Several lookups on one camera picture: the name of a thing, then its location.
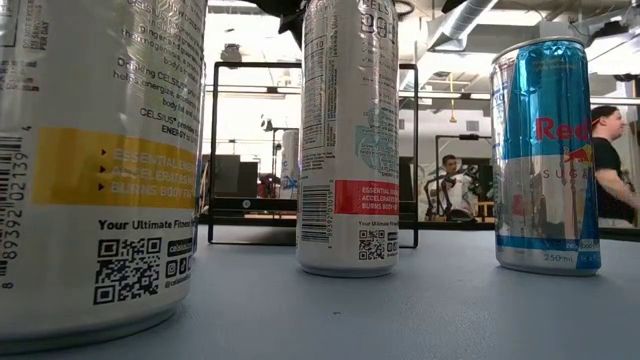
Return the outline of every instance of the red bull logo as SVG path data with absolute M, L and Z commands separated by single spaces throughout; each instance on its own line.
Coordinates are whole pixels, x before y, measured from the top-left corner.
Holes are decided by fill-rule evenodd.
M 564 148 L 564 162 L 577 161 L 586 166 L 591 166 L 593 162 L 593 150 L 591 145 L 585 145 L 580 149 L 569 151 L 569 148 Z
M 572 127 L 570 124 L 560 124 L 550 117 L 540 117 L 536 119 L 536 139 L 537 140 L 569 140 L 577 138 L 582 141 L 589 140 L 591 124 L 585 121 L 582 125 Z

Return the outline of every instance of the yellow label stripe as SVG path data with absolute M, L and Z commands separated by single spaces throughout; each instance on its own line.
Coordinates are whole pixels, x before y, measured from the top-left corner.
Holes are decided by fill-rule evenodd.
M 196 155 L 104 132 L 40 128 L 32 202 L 156 208 L 194 206 Z

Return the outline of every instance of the red object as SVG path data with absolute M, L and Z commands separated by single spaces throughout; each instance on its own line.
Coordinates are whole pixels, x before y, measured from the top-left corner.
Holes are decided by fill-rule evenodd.
M 569 124 L 560 124 L 556 126 L 556 121 L 550 117 L 540 117 L 536 119 L 536 139 L 543 140 L 569 140 L 576 137 L 582 141 L 589 139 L 589 130 L 591 126 L 589 121 L 585 121 L 582 125 L 575 128 Z
M 566 154 L 564 162 L 569 162 L 573 160 L 577 160 L 578 162 L 587 162 L 587 163 L 591 162 L 591 159 L 589 159 L 589 154 L 584 148 L 580 148 L 578 150 L 575 150 Z
M 398 215 L 400 186 L 376 181 L 336 181 L 336 214 Z

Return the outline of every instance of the celsius can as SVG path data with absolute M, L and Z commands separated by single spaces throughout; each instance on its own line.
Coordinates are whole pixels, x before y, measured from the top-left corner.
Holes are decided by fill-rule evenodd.
M 0 1 L 0 353 L 189 292 L 205 0 Z
M 297 259 L 326 276 L 398 261 L 398 17 L 391 0 L 312 0 L 304 19 Z
M 298 182 L 300 181 L 299 132 L 287 130 L 282 135 L 282 162 L 280 174 L 280 198 L 297 199 Z

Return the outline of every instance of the qr code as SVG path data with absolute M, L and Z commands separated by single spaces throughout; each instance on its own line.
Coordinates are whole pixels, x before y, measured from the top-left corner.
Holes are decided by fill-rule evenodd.
M 161 250 L 159 237 L 100 240 L 93 304 L 158 294 Z
M 360 230 L 358 258 L 360 260 L 383 260 L 385 257 L 385 235 L 384 230 Z

